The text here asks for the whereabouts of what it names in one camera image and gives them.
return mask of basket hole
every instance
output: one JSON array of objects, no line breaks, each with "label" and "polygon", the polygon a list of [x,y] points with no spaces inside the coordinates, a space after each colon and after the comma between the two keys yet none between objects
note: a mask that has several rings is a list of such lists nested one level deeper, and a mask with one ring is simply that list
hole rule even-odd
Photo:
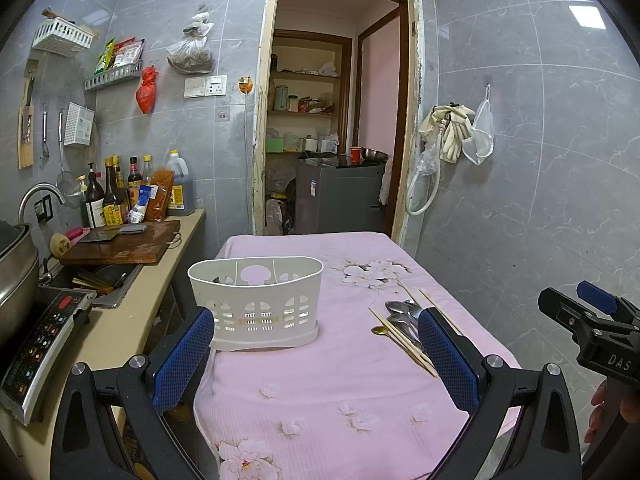
[{"label": "basket hole", "polygon": [[262,265],[250,265],[240,272],[240,279],[249,285],[264,285],[271,277],[271,271]]}]

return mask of hanging plastic bag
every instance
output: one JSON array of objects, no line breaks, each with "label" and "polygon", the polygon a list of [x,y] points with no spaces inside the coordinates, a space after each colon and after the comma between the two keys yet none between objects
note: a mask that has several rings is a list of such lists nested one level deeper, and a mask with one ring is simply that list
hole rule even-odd
[{"label": "hanging plastic bag", "polygon": [[494,152],[494,115],[491,113],[488,86],[484,97],[471,126],[471,137],[462,141],[462,152],[476,166]]},{"label": "hanging plastic bag", "polygon": [[207,34],[213,27],[209,23],[209,11],[200,5],[198,13],[182,31],[184,39],[166,48],[169,64],[181,74],[206,74],[213,72],[213,53],[207,44]]},{"label": "hanging plastic bag", "polygon": [[153,65],[147,66],[142,71],[142,84],[136,90],[136,101],[138,101],[138,106],[143,114],[150,113],[151,108],[154,107],[154,102],[156,101],[156,77],[158,77],[158,70]]}]

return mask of kitchen sink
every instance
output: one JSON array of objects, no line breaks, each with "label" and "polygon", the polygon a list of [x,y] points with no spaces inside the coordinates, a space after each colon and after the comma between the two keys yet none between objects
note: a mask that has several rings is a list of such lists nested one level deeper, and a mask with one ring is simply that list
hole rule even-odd
[{"label": "kitchen sink", "polygon": [[[73,279],[78,278],[79,267],[80,266],[75,265],[63,266],[53,280],[47,283],[47,286],[86,290],[73,283]],[[92,305],[97,308],[118,308],[122,303],[124,295],[129,290],[131,283],[136,279],[142,267],[142,264],[81,266],[82,269],[94,273],[94,275],[103,282],[110,283],[111,285],[118,284],[118,287],[113,292],[95,298]]]}]

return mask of blue gripper pad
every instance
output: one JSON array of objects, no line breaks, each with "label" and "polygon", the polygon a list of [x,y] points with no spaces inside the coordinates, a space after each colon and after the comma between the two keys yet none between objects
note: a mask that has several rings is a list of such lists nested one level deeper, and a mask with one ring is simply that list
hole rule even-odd
[{"label": "blue gripper pad", "polygon": [[474,412],[480,404],[478,378],[428,310],[420,313],[418,335],[457,409]]},{"label": "blue gripper pad", "polygon": [[618,310],[618,302],[613,294],[602,290],[599,286],[589,282],[580,282],[576,288],[578,298],[593,305],[604,314],[612,316]]},{"label": "blue gripper pad", "polygon": [[154,396],[151,399],[156,412],[162,413],[176,407],[212,338],[213,316],[210,310],[205,309],[156,374]]}]

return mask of countertop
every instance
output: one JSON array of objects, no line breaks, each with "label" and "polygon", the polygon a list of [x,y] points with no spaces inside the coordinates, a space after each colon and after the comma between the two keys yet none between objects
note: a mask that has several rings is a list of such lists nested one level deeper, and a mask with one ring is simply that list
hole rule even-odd
[{"label": "countertop", "polygon": [[204,209],[196,209],[189,216],[175,218],[181,222],[180,245],[169,248],[157,265],[140,270],[118,308],[91,311],[90,323],[65,347],[56,372],[47,383],[43,422],[25,427],[0,408],[0,432],[33,480],[49,480],[55,417],[71,366],[82,361],[92,370],[120,367],[132,355],[143,351],[162,297],[204,215]]}]

